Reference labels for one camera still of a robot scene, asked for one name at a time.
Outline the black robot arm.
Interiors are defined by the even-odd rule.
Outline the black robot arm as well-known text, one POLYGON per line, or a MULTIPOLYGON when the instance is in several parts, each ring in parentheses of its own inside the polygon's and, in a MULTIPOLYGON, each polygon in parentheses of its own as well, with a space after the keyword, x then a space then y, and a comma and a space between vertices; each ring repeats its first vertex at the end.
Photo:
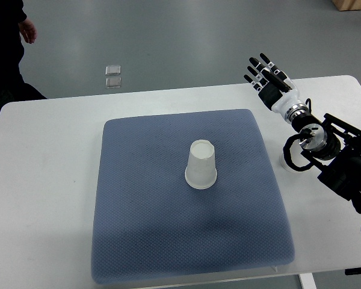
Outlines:
POLYGON ((283 147, 285 164, 296 172, 316 167, 318 180, 361 214, 361 130, 331 114, 316 118, 311 100, 302 101, 294 82, 265 54, 249 62, 244 79, 296 132, 283 147))

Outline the bystander hand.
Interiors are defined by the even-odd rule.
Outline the bystander hand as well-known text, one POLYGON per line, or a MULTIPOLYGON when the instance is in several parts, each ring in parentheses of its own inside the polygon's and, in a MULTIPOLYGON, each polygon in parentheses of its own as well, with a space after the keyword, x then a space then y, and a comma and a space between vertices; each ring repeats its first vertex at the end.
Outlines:
POLYGON ((37 39, 37 29, 29 18, 19 22, 18 27, 20 34, 27 44, 35 43, 37 39))

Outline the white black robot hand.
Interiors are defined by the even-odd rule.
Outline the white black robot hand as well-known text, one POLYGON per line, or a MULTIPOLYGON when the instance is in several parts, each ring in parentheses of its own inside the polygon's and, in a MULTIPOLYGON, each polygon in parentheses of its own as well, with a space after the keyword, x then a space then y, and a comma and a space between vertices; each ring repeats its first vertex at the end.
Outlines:
POLYGON ((286 73, 265 54, 260 53, 260 57, 270 70, 257 58, 250 57, 247 70, 251 76, 243 77, 258 92, 265 106, 275 113, 287 113, 293 105, 301 104, 299 91, 292 80, 286 78, 286 73))

